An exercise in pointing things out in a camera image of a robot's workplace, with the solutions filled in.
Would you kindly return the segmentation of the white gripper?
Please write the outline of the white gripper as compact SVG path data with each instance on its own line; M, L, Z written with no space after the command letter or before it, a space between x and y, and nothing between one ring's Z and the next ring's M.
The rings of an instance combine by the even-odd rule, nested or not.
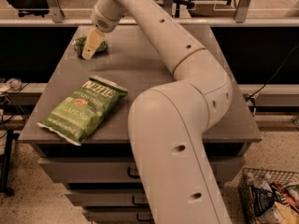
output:
M98 0L96 2L91 15L96 28L91 29L87 36L82 51L82 57L85 60L90 60L93 57L105 40L104 33L112 32L125 13L126 9L117 0Z

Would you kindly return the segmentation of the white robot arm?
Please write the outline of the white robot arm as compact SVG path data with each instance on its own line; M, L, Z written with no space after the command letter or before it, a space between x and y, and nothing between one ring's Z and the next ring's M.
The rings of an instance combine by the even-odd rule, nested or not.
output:
M83 56L130 13L173 76L133 101L128 132L155 224L232 224L203 145L228 111L233 85L196 38L152 0L98 0Z

